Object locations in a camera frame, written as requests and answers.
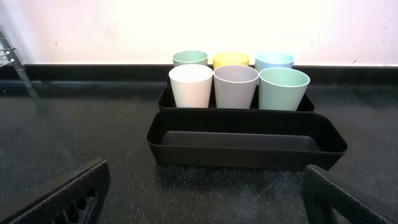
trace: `plastic tray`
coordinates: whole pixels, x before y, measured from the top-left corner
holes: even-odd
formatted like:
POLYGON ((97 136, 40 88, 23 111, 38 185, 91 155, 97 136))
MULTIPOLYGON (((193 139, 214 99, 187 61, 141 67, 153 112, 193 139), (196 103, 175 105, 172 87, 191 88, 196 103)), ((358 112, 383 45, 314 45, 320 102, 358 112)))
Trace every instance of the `plastic tray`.
POLYGON ((163 110, 147 140, 161 164, 280 170, 329 169, 347 148, 319 114, 263 110, 163 110))
MULTIPOLYGON (((176 108, 174 96, 173 96, 173 89, 171 86, 168 86, 163 90, 163 93, 161 94, 161 96, 159 98, 158 104, 159 104, 160 110, 176 108)), ((214 90, 214 86, 211 87, 209 108, 216 108, 216 93, 214 90)), ((256 87, 256 90, 254 92, 253 99, 252 99, 252 102, 250 105, 250 109, 253 109, 253 110, 259 109, 258 86, 256 87)), ((307 94, 304 94, 303 98, 301 99, 300 104, 298 105, 297 111, 313 113, 314 110, 315 110, 315 106, 313 105, 313 103, 311 102, 311 100, 307 96, 307 94)))

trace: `granite countertop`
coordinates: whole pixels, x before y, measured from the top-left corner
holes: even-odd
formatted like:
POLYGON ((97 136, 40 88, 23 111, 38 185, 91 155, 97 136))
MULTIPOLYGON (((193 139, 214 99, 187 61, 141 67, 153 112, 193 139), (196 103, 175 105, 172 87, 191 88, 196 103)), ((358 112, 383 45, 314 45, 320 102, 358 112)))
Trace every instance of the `granite countertop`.
MULTIPOLYGON (((301 172, 161 166, 146 134, 163 83, 0 83, 0 201, 97 157, 111 187, 99 223, 307 223, 301 172)), ((330 172, 398 207, 398 89, 311 85, 348 144, 330 172)))

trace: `white wall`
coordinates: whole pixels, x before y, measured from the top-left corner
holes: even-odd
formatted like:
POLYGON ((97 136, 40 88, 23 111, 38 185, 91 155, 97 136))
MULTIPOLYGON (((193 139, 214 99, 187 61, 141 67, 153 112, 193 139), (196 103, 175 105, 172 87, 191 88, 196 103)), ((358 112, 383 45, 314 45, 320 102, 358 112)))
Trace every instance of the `white wall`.
POLYGON ((163 64, 198 49, 398 66, 398 0, 0 0, 0 21, 25 63, 163 64))

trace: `cup rim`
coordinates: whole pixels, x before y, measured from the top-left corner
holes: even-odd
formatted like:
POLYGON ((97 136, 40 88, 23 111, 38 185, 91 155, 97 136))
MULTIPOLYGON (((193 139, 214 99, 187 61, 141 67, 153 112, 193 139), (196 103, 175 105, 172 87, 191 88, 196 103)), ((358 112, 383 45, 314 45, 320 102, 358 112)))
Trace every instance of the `cup rim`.
POLYGON ((287 63, 292 63, 292 62, 294 62, 294 56, 291 55, 291 54, 288 54, 288 53, 283 53, 283 52, 260 52, 260 53, 258 53, 258 54, 256 55, 256 60, 259 60, 260 62, 271 63, 271 64, 274 64, 274 65, 283 65, 283 64, 287 64, 287 63), (290 61, 288 61, 288 62, 283 62, 283 63, 273 63, 273 62, 267 62, 267 61, 265 61, 265 60, 258 59, 258 56, 260 56, 260 55, 265 55, 265 54, 288 55, 288 56, 291 56, 292 59, 291 59, 290 61))
POLYGON ((259 77, 260 77, 261 80, 263 80, 263 81, 266 82, 266 83, 269 83, 269 84, 274 85, 274 86, 285 87, 285 88, 298 88, 298 87, 303 87, 303 86, 308 85, 308 84, 310 83, 310 81, 311 81, 311 78, 310 78, 306 73, 303 73, 303 72, 298 71, 298 70, 293 69, 293 68, 283 68, 283 67, 265 68, 265 69, 263 69, 263 70, 261 70, 261 71, 259 72, 259 77), (303 85, 287 86, 287 85, 279 85, 279 84, 276 84, 276 83, 269 82, 269 81, 267 81, 267 80, 265 80, 265 79, 263 79, 263 78, 261 77, 261 75, 260 75, 261 72, 263 72, 264 70, 272 70, 272 69, 295 70, 296 72, 299 72, 299 73, 301 73, 301 74, 304 74, 304 75, 308 78, 308 82, 306 82, 306 83, 303 84, 303 85))
POLYGON ((227 53, 227 54, 228 54, 228 53, 244 54, 245 56, 248 56, 248 59, 247 59, 247 60, 244 60, 244 61, 242 61, 242 62, 250 61, 250 55, 249 55, 248 53, 246 53, 246 52, 240 52, 240 51, 224 51, 224 52, 217 52, 217 53, 215 53, 215 54, 213 55, 213 60, 216 60, 216 61, 218 61, 218 62, 225 62, 224 60, 217 60, 217 59, 215 59, 216 56, 217 56, 218 54, 225 54, 225 53, 227 53))
POLYGON ((259 79, 259 76, 260 76, 260 73, 259 73, 256 69, 254 69, 254 68, 252 68, 252 67, 249 67, 249 66, 246 66, 246 65, 223 65, 223 66, 220 66, 220 67, 217 67, 216 69, 214 69, 214 71, 213 71, 213 76, 214 76, 215 78, 221 80, 221 81, 224 81, 224 82, 235 83, 235 84, 241 84, 241 83, 249 83, 249 82, 253 82, 254 80, 258 80, 258 79, 259 79), (225 79, 222 79, 222 78, 217 77, 217 76, 216 76, 216 70, 219 69, 219 68, 225 67, 225 66, 242 66, 242 67, 246 67, 246 68, 253 69, 254 71, 257 72, 257 77, 256 77, 255 79, 253 79, 253 80, 249 80, 249 81, 245 81, 245 82, 228 81, 228 80, 225 80, 225 79))
POLYGON ((179 82, 179 83, 200 83, 200 82, 203 82, 203 81, 208 80, 209 78, 213 78, 213 70, 212 70, 210 67, 206 66, 206 65, 186 64, 186 65, 181 65, 181 66, 177 66, 177 67, 172 68, 172 69, 169 71, 169 77, 170 77, 170 81, 173 80, 173 81, 179 82), (172 78, 172 75, 170 75, 170 74, 172 73, 173 70, 175 71, 175 70, 183 69, 184 67, 187 67, 187 66, 190 66, 190 67, 192 67, 192 66, 194 66, 194 67, 199 66, 199 67, 205 67, 206 69, 208 68, 208 69, 210 69, 210 70, 209 70, 209 74, 211 74, 211 75, 209 75, 208 77, 206 76, 204 79, 201 79, 201 80, 198 80, 198 81, 195 81, 195 82, 181 82, 180 80, 176 80, 176 79, 172 78))
POLYGON ((201 62, 201 61, 203 61, 203 60, 208 60, 208 58, 209 58, 209 55, 208 55, 206 52, 203 52, 203 51, 200 51, 200 50, 184 50, 184 51, 181 51, 181 52, 177 52, 177 53, 175 53, 175 54, 173 55, 173 60, 174 60, 174 61, 176 61, 176 62, 182 62, 182 63, 196 63, 196 62, 201 62), (204 53, 204 54, 206 55, 206 57, 205 57, 204 59, 196 60, 196 61, 192 61, 192 62, 181 61, 181 60, 177 60, 177 59, 174 58, 174 56, 175 56, 176 54, 184 53, 184 52, 201 52, 201 53, 204 53))

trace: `yellow cup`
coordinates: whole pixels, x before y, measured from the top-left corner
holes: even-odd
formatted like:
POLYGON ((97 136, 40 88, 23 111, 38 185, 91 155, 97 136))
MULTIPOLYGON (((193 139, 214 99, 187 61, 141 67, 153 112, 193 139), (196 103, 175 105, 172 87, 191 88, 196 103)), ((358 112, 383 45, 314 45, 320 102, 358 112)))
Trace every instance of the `yellow cup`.
POLYGON ((243 52, 218 52, 213 56, 213 70, 223 65, 249 66, 250 55, 243 52))

